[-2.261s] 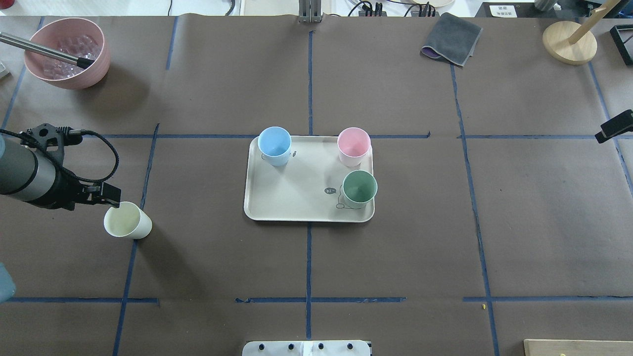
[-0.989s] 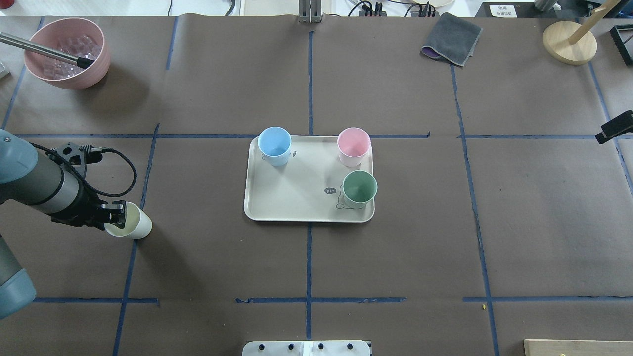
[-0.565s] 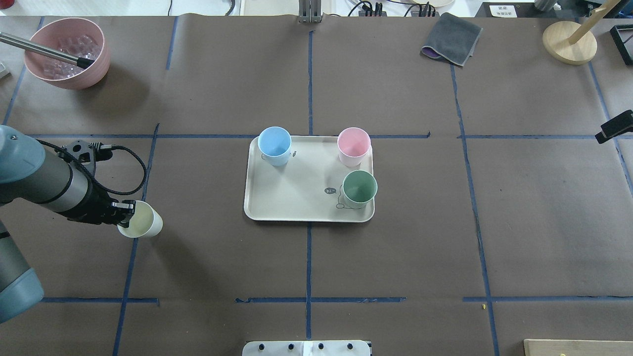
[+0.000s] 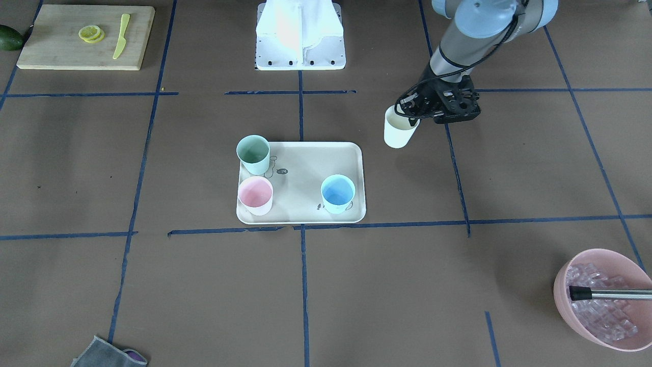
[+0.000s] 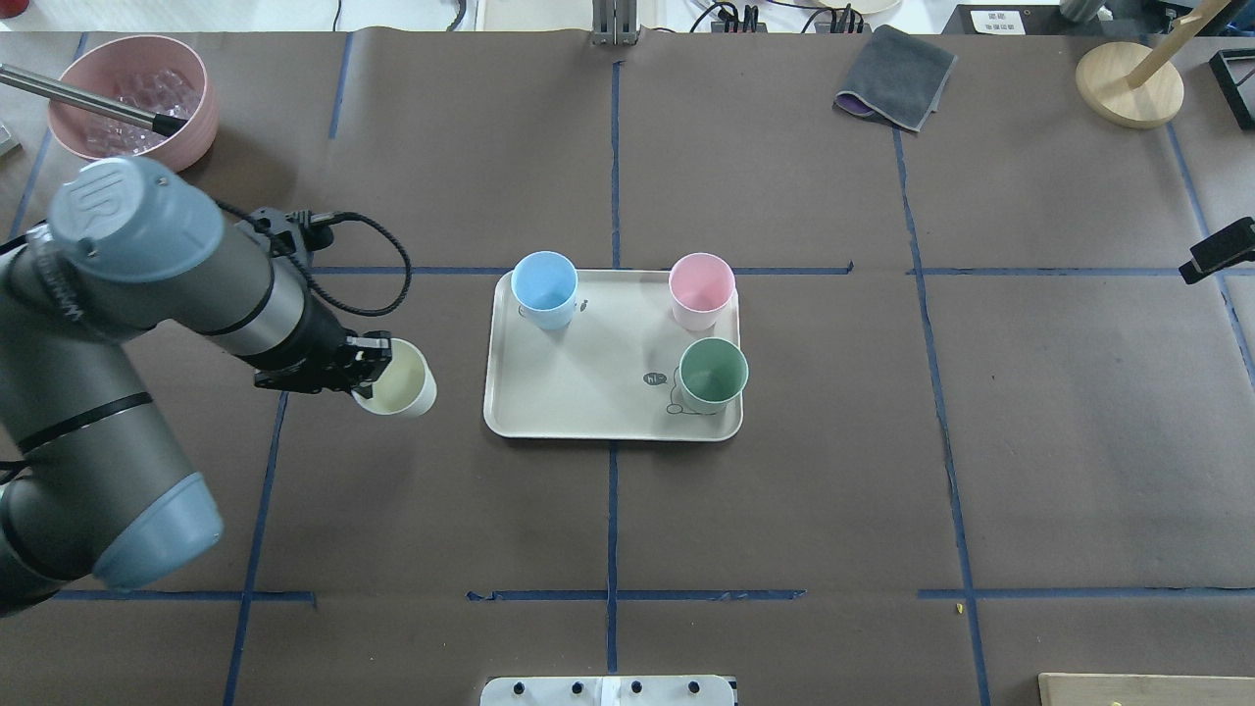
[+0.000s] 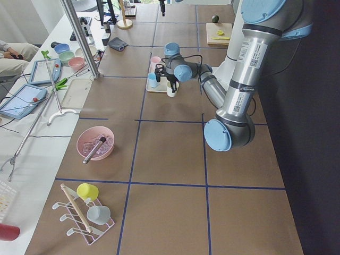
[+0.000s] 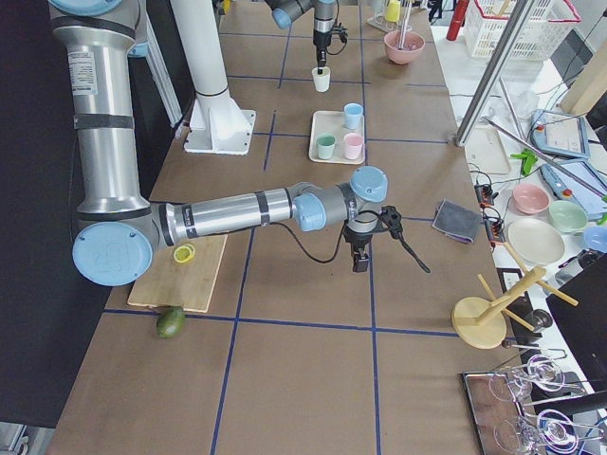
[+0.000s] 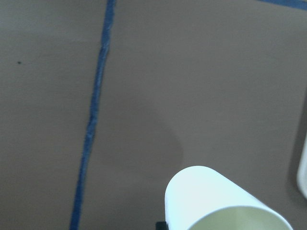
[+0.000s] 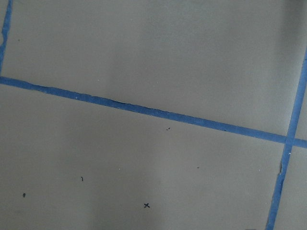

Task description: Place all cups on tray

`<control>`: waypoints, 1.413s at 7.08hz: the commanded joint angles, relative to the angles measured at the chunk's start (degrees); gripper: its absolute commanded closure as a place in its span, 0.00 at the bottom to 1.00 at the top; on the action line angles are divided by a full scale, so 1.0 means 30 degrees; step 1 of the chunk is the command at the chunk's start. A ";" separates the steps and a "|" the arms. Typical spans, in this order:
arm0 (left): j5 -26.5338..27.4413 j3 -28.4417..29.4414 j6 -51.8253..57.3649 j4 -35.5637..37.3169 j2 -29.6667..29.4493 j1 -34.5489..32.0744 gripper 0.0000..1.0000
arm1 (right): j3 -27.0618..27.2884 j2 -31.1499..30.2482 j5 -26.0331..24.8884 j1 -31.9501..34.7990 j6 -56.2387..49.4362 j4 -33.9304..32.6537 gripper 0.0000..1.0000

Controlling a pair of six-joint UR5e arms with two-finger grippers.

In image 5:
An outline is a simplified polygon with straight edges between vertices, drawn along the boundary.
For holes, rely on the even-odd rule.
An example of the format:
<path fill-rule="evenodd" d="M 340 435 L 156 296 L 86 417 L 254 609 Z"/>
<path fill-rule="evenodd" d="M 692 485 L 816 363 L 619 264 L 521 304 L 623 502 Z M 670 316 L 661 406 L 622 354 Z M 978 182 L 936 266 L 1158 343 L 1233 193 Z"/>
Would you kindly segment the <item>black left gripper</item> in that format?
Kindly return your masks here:
<path fill-rule="evenodd" d="M 305 305 L 292 334 L 254 357 L 255 387 L 318 394 L 355 393 L 373 399 L 374 384 L 393 362 L 390 331 L 356 334 L 323 303 Z"/>

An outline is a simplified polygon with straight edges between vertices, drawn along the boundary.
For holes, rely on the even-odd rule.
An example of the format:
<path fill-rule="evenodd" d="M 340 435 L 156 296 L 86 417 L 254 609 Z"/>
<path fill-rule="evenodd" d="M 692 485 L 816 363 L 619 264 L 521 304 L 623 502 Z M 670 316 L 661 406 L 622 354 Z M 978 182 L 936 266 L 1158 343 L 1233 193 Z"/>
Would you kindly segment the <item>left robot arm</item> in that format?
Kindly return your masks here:
<path fill-rule="evenodd" d="M 3 614 L 88 576 L 159 581 L 217 544 L 223 519 L 125 354 L 174 322 L 241 359 L 257 387 L 371 396 L 385 331 L 355 334 L 299 238 L 151 158 L 82 167 L 43 223 L 3 247 Z"/>

